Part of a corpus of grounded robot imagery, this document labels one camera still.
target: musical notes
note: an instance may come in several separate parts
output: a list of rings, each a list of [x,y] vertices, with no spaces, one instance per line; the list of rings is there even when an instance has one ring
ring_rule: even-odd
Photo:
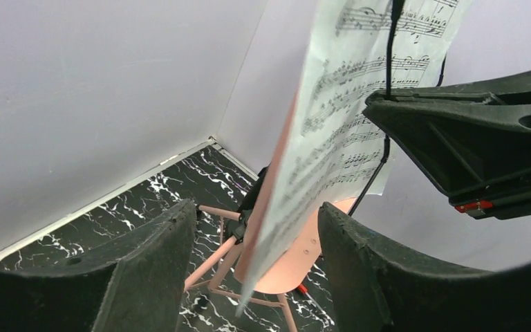
[[[428,63],[430,63],[430,57],[428,55],[423,55],[418,59],[414,59],[411,56],[397,57],[394,55],[392,57],[392,68],[394,70],[403,69],[405,71],[425,71]],[[344,85],[363,75],[378,71],[382,72],[385,70],[385,56],[378,57],[377,59],[369,62],[367,60],[356,63],[343,61],[342,65],[335,71],[328,75],[323,75],[317,80],[315,90],[313,91],[313,99],[317,100],[322,91],[333,88],[334,86]]]
[[[393,79],[391,86],[394,89],[411,88],[416,87],[418,83],[419,79]],[[321,129],[329,116],[338,111],[349,111],[354,102],[367,98],[372,92],[383,89],[385,86],[386,80],[378,80],[376,82],[346,89],[340,93],[335,93],[327,103],[323,103],[319,106],[318,111],[314,111],[312,108],[310,109],[309,116],[304,120],[302,125],[302,135]]]
[[[441,37],[447,28],[448,21],[454,14],[458,5],[457,0],[428,0],[431,5],[423,4],[418,11],[403,11],[398,20],[396,33],[410,33],[415,36],[418,43],[419,36]],[[339,36],[341,31],[359,30],[377,33],[381,30],[389,30],[391,18],[388,12],[376,12],[369,7],[356,8],[353,4],[343,8],[337,24],[335,34]]]
[[[394,89],[434,86],[471,0],[406,0],[391,56]],[[391,0],[321,0],[239,310],[324,202],[356,197],[383,157],[384,133],[362,115],[386,86]],[[380,194],[389,168],[368,194]]]

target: black plastic bracket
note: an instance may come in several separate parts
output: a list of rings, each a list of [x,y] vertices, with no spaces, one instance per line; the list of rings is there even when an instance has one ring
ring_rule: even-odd
[[[223,234],[226,239],[229,239],[230,237],[235,237],[235,239],[237,239],[237,241],[235,241],[236,245],[243,243],[245,230],[247,230],[247,222],[252,211],[253,210],[241,211],[239,221],[231,219],[227,219],[227,221],[225,221],[225,229]]]
[[[201,217],[203,216],[203,212],[199,208],[200,206],[201,206],[200,204],[196,204],[196,220],[200,220]]]

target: black clamp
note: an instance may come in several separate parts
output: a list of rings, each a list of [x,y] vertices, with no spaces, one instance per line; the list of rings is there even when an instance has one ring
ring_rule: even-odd
[[[531,71],[376,91],[366,104],[363,114],[459,212],[474,219],[531,215]]]
[[[245,230],[247,229],[247,222],[252,211],[253,210],[241,211],[239,221],[231,219],[227,219],[225,221],[225,229],[223,234],[226,239],[235,237],[235,239],[237,239],[237,241],[235,241],[236,245],[243,243],[243,237],[245,236]]]
[[[196,204],[196,220],[200,220],[203,216],[203,211],[200,208],[200,204]]]

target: black marble floor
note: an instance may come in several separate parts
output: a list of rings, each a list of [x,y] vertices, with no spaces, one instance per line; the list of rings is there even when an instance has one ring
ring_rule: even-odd
[[[250,176],[213,146],[209,146],[7,256],[0,261],[0,268],[16,270],[54,265],[60,259],[99,246],[143,225],[182,199],[235,210],[252,184]],[[218,228],[219,222],[215,216],[204,214],[198,221],[189,272],[218,248]],[[336,331],[322,259],[313,266],[304,285],[326,313],[318,313],[301,295],[292,294],[288,301],[298,330]],[[223,289],[239,292],[240,288],[231,274],[225,278]],[[275,300],[275,296],[256,297]],[[190,290],[185,293],[180,305],[181,323],[178,331],[288,330],[279,308],[249,304],[244,315],[235,318],[236,306],[237,301],[228,297],[208,295],[205,287]]]

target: chair seat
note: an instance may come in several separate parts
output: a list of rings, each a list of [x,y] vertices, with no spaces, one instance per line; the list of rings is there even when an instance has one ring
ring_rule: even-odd
[[[333,205],[347,212],[354,202],[355,199],[345,199]],[[321,252],[317,209],[308,217],[304,229],[291,247],[263,275],[254,290],[264,294],[283,294],[293,291],[302,283]],[[235,279],[241,280],[236,273],[234,276]]]

